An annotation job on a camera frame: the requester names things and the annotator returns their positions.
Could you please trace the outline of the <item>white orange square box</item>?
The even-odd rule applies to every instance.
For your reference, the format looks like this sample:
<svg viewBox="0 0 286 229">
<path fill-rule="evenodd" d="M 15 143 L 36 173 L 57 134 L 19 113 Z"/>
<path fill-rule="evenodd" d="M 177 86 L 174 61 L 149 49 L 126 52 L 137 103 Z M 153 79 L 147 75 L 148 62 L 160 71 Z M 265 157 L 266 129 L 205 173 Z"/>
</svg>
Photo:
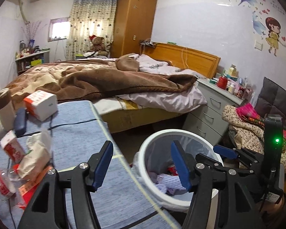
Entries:
<svg viewBox="0 0 286 229">
<path fill-rule="evenodd" d="M 27 111 L 41 122 L 58 111 L 57 96 L 42 90 L 25 97 L 23 102 Z"/>
</svg>

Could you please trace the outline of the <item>clear plastic bottle red label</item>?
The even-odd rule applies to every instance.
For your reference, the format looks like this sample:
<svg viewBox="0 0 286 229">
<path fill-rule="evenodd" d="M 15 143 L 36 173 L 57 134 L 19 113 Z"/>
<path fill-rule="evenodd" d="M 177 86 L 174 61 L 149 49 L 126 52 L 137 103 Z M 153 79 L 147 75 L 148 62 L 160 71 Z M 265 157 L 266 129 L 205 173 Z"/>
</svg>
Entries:
<svg viewBox="0 0 286 229">
<path fill-rule="evenodd" d="M 22 180 L 16 170 L 0 169 L 0 209 L 5 205 L 25 208 L 26 204 L 20 195 L 18 188 Z"/>
</svg>

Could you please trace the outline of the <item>brown teddy bear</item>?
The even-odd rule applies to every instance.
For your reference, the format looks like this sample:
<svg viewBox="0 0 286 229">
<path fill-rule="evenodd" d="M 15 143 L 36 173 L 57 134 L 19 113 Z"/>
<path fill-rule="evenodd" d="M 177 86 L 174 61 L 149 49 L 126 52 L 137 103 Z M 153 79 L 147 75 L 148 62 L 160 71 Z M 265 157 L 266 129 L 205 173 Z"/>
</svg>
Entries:
<svg viewBox="0 0 286 229">
<path fill-rule="evenodd" d="M 106 50 L 104 44 L 104 37 L 99 37 L 96 35 L 89 36 L 89 39 L 92 43 L 89 52 L 92 52 L 92 56 L 108 56 L 108 52 Z"/>
</svg>

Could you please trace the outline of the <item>brown fleece blanket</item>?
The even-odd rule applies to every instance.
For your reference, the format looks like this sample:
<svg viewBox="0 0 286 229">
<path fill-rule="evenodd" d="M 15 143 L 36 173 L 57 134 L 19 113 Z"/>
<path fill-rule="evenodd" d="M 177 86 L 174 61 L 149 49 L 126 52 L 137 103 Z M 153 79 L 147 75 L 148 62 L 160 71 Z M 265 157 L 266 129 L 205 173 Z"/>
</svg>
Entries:
<svg viewBox="0 0 286 229">
<path fill-rule="evenodd" d="M 41 64 L 32 67 L 7 85 L 16 106 L 37 90 L 55 94 L 58 102 L 100 100 L 150 86 L 135 69 L 137 61 L 84 60 Z"/>
</svg>

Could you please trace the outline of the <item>dark blue glasses case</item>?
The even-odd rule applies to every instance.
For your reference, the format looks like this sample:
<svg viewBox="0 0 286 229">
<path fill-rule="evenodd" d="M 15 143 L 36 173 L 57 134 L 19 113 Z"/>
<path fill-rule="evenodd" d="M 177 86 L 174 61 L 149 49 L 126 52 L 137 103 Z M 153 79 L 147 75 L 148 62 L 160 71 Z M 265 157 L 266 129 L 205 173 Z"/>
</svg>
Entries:
<svg viewBox="0 0 286 229">
<path fill-rule="evenodd" d="M 16 136 L 24 135 L 27 130 L 27 111 L 25 108 L 19 108 L 14 120 L 14 132 Z"/>
</svg>

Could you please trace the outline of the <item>small red white milk carton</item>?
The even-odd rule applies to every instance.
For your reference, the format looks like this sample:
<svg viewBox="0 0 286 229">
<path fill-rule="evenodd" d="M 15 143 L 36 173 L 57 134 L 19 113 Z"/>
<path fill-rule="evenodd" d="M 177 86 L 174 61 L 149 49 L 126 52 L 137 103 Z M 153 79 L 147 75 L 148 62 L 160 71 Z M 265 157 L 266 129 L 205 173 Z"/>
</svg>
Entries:
<svg viewBox="0 0 286 229">
<path fill-rule="evenodd" d="M 20 163 L 26 155 L 12 130 L 0 140 L 0 146 L 14 163 Z"/>
</svg>

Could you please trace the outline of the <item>red jar on nightstand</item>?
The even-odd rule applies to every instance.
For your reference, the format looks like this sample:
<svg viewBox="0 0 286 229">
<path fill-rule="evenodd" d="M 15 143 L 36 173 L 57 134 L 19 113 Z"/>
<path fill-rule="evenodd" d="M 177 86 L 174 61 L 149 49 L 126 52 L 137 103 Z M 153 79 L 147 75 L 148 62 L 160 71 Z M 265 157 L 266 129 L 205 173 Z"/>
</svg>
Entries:
<svg viewBox="0 0 286 229">
<path fill-rule="evenodd" d="M 220 76 L 217 82 L 217 86 L 223 90 L 226 89 L 228 83 L 228 78 L 226 76 Z"/>
</svg>

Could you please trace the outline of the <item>brown beige cup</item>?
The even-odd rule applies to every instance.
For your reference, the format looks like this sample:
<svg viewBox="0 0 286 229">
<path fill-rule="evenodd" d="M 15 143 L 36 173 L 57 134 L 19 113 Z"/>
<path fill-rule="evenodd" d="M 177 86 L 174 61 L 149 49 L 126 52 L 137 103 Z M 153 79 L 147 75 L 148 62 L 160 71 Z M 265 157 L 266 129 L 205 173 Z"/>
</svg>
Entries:
<svg viewBox="0 0 286 229">
<path fill-rule="evenodd" d="M 4 88 L 0 91 L 0 121 L 5 131 L 13 129 L 15 117 L 11 91 L 9 88 Z"/>
</svg>

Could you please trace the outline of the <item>white round trash bin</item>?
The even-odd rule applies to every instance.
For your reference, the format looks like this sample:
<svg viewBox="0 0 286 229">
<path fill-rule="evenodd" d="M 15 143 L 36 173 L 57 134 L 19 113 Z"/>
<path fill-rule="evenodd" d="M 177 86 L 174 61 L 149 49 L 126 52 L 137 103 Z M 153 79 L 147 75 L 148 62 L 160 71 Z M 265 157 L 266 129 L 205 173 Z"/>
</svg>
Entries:
<svg viewBox="0 0 286 229">
<path fill-rule="evenodd" d="M 192 193 L 181 185 L 171 156 L 171 143 L 179 141 L 186 153 L 193 157 L 203 154 L 223 164 L 213 146 L 189 131 L 161 130 L 147 137 L 135 154 L 131 170 L 149 195 L 165 209 L 186 212 Z"/>
</svg>

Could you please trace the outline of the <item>pink bed quilt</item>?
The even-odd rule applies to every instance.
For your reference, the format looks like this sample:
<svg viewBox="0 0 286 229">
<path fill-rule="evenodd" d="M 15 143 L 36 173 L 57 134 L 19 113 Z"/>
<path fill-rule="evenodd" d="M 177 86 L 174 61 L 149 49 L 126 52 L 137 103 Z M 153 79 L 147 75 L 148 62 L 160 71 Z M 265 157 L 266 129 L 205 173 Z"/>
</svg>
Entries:
<svg viewBox="0 0 286 229">
<path fill-rule="evenodd" d="M 202 74 L 189 68 L 174 67 L 166 61 L 155 60 L 147 55 L 135 53 L 121 56 L 116 61 L 137 61 L 135 69 L 149 82 L 118 95 L 119 98 L 132 101 L 145 108 L 163 109 L 167 112 L 189 113 L 207 104 L 207 99 L 198 89 L 198 80 L 205 79 Z"/>
</svg>

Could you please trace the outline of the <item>cluttered side shelf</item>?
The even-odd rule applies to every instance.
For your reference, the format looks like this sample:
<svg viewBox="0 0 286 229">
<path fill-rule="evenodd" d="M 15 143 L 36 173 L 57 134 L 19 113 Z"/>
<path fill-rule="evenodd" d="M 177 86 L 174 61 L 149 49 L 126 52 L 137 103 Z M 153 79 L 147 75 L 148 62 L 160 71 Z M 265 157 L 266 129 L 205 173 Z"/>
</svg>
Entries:
<svg viewBox="0 0 286 229">
<path fill-rule="evenodd" d="M 50 48 L 41 49 L 35 46 L 35 40 L 30 39 L 28 45 L 20 41 L 19 51 L 15 54 L 17 74 L 20 76 L 28 69 L 37 65 L 49 63 Z"/>
</svg>

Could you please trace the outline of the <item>red drink can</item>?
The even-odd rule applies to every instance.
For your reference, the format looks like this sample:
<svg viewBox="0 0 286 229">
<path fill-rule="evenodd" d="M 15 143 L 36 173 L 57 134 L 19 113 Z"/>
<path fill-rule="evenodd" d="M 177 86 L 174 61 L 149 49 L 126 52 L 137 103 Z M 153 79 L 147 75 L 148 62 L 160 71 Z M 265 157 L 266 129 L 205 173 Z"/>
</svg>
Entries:
<svg viewBox="0 0 286 229">
<path fill-rule="evenodd" d="M 167 167 L 167 174 L 172 175 L 172 176 L 178 176 L 178 172 L 174 164 L 169 165 Z"/>
</svg>

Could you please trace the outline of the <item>grey drawer nightstand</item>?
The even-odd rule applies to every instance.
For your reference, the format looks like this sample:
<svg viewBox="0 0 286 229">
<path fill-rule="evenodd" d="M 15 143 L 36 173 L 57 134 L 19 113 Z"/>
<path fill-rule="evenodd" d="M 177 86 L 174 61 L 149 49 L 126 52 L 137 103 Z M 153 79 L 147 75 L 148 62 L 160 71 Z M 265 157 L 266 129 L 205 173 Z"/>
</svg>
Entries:
<svg viewBox="0 0 286 229">
<path fill-rule="evenodd" d="M 224 107 L 239 107 L 245 101 L 211 84 L 207 79 L 198 79 L 197 88 L 206 98 L 207 104 L 188 113 L 182 129 L 201 136 L 214 146 L 228 130 L 228 122 L 222 120 Z"/>
</svg>

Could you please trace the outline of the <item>wooden headboard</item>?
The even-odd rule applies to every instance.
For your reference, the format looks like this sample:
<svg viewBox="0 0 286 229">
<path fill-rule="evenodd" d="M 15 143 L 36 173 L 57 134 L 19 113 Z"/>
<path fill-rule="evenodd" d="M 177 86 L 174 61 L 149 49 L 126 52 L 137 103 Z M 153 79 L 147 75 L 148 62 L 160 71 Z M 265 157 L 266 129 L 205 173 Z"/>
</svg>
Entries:
<svg viewBox="0 0 286 229">
<path fill-rule="evenodd" d="M 221 60 L 220 57 L 210 53 L 164 43 L 157 43 L 154 48 L 143 47 L 142 53 L 154 60 L 168 61 L 172 66 L 180 69 L 191 69 L 207 78 L 215 76 Z"/>
</svg>

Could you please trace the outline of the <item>white purple carton box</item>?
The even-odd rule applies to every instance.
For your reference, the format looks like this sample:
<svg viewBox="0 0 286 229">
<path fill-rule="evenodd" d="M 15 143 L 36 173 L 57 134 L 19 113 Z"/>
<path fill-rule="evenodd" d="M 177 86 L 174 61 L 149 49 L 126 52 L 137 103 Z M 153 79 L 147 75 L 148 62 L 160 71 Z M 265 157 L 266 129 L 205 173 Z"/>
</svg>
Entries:
<svg viewBox="0 0 286 229">
<path fill-rule="evenodd" d="M 174 196 L 187 192 L 185 187 L 182 186 L 178 176 L 163 173 L 157 174 L 153 172 L 149 172 L 148 175 L 155 186 L 164 194 Z"/>
</svg>

